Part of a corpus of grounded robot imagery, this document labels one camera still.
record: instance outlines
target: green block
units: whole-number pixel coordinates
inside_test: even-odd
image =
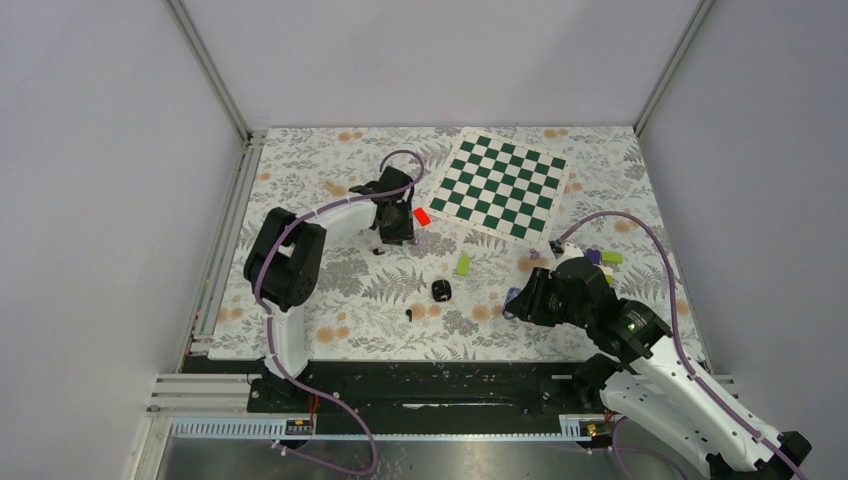
[[[624,256],[618,252],[601,252],[601,261],[605,263],[622,263]]]
[[[468,267],[471,266],[471,257],[463,255],[459,257],[459,265],[456,267],[456,274],[463,277],[468,275]]]

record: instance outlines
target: green chessboard square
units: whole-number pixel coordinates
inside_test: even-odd
[[[529,203],[522,203],[520,207],[518,207],[518,211],[523,213],[524,215],[533,216],[533,211],[536,210],[536,207],[530,205]]]
[[[434,198],[433,202],[430,203],[430,208],[432,208],[433,210],[438,210],[438,211],[441,212],[442,210],[445,209],[445,205],[447,205],[447,202],[445,202],[441,198]]]
[[[470,208],[459,207],[459,210],[456,211],[456,216],[463,220],[468,220],[471,218],[471,212],[472,210]]]
[[[550,210],[552,204],[553,204],[553,200],[551,200],[550,198],[539,197],[539,199],[536,200],[536,206],[537,207],[542,207],[542,208],[545,208],[545,209],[548,209],[548,210]]]
[[[498,222],[500,220],[497,217],[493,217],[491,215],[486,215],[486,218],[483,219],[483,226],[489,228],[498,228]]]
[[[522,227],[521,225],[513,225],[512,230],[509,232],[514,237],[524,238],[524,235],[527,233],[527,227]]]
[[[536,230],[537,232],[541,232],[545,229],[545,222],[539,220],[538,218],[530,219],[530,228]]]

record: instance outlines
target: small black object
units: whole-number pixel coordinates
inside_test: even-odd
[[[446,302],[451,299],[450,283],[447,280],[436,280],[431,288],[433,292],[433,300],[437,302]]]
[[[551,251],[555,254],[562,255],[565,253],[565,249],[562,248],[562,242],[559,240],[551,240],[550,242]]]

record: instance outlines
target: floral tablecloth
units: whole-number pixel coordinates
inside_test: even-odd
[[[554,232],[600,210],[624,210],[642,218],[670,250],[639,144],[630,127],[486,128],[528,144],[543,144],[574,160],[563,189]],[[255,359],[266,353],[262,310],[242,277],[244,260],[267,212],[282,206],[308,211],[344,196],[349,187],[379,177],[378,165],[400,148],[420,152],[427,171],[416,188],[423,204],[459,134],[458,128],[281,128],[268,132],[218,314],[212,359]],[[414,176],[410,158],[391,165]],[[578,361],[597,352],[570,325],[536,327],[501,314],[509,287],[523,287],[534,266],[552,265],[549,249],[530,258],[526,247],[433,218],[420,227],[415,246],[380,246],[366,230],[328,246],[318,285],[305,305],[304,341],[313,358],[350,360]],[[583,226],[569,241],[581,248],[613,250],[624,263],[612,266],[621,296],[644,302],[667,321],[669,292],[650,239],[628,220],[607,218]],[[471,256],[468,276],[455,274],[461,254]],[[672,255],[672,264],[676,266]],[[433,280],[445,278],[453,299],[436,303]],[[677,279],[684,344],[697,358],[703,347],[683,287]],[[412,310],[412,321],[405,314]]]

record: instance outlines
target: purple block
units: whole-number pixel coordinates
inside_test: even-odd
[[[593,265],[600,265],[601,264],[601,251],[600,250],[593,250],[591,248],[587,248],[586,249],[586,258],[588,258],[589,261],[592,262]]]

